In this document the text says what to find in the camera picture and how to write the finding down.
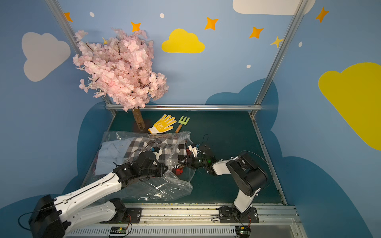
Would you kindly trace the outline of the clear plastic vacuum bag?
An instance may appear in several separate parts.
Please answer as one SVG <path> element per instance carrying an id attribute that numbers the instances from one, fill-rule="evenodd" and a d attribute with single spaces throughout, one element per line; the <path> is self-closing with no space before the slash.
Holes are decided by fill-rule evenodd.
<path id="1" fill-rule="evenodd" d="M 133 139 L 144 133 L 127 132 L 127 131 L 107 131 L 103 135 L 102 143 L 114 140 Z M 98 154 L 95 159 L 93 174 L 86 179 L 85 184 L 88 185 L 104 175 L 95 175 L 95 167 Z M 104 203 L 112 198 L 120 198 L 123 202 L 167 202 L 174 201 L 179 198 L 188 196 L 193 190 L 191 180 L 195 174 L 194 169 L 184 168 L 184 172 L 180 176 L 173 173 L 173 169 L 182 168 L 180 164 L 166 165 L 168 170 L 159 178 L 143 178 L 137 183 L 128 186 L 118 192 L 107 195 L 97 201 L 98 204 Z"/>

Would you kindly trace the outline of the black white checkered shirt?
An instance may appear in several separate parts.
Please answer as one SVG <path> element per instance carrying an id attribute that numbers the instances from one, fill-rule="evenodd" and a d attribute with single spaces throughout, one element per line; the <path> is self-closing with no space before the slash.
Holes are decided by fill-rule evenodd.
<path id="1" fill-rule="evenodd" d="M 187 156 L 187 145 L 190 142 L 190 132 L 165 133 L 165 134 L 143 134 L 132 139 L 132 142 L 124 154 L 125 162 L 131 162 L 138 158 L 139 154 L 151 151 L 157 147 L 162 154 L 158 162 L 166 165 L 177 165 Z"/>

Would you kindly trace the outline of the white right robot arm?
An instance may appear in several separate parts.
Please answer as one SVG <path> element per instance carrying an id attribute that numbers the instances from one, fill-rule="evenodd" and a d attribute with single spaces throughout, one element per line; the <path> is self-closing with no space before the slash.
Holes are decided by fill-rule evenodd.
<path id="1" fill-rule="evenodd" d="M 186 154 L 178 158 L 181 167 L 205 169 L 209 175 L 231 175 L 239 192 L 234 201 L 234 208 L 239 214 L 248 212 L 255 196 L 269 183 L 267 172 L 251 157 L 260 156 L 247 150 L 227 160 L 217 160 L 208 145 L 190 145 Z"/>

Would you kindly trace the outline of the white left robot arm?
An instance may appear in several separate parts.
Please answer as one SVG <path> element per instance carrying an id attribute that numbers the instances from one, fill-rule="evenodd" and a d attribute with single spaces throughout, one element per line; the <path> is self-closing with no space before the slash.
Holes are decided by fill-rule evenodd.
<path id="1" fill-rule="evenodd" d="M 89 205 L 143 179 L 162 177 L 168 167 L 159 162 L 160 157 L 162 150 L 155 147 L 81 189 L 56 198 L 42 197 L 28 220 L 32 236 L 63 238 L 71 231 L 98 222 L 123 221 L 126 208 L 118 199 L 93 208 Z"/>

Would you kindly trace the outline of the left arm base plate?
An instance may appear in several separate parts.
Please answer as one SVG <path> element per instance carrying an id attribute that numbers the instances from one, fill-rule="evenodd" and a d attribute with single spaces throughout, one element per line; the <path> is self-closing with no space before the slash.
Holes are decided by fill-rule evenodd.
<path id="1" fill-rule="evenodd" d="M 109 221 L 100 222 L 101 224 L 138 224 L 141 219 L 142 208 L 126 208 L 117 211 L 116 215 Z"/>

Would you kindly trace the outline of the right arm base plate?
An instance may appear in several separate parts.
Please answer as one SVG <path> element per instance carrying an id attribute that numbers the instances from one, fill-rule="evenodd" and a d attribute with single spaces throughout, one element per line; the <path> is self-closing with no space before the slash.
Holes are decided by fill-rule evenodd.
<path id="1" fill-rule="evenodd" d="M 240 212 L 236 207 L 221 206 L 218 208 L 220 223 L 259 223 L 257 209 L 249 207 Z"/>

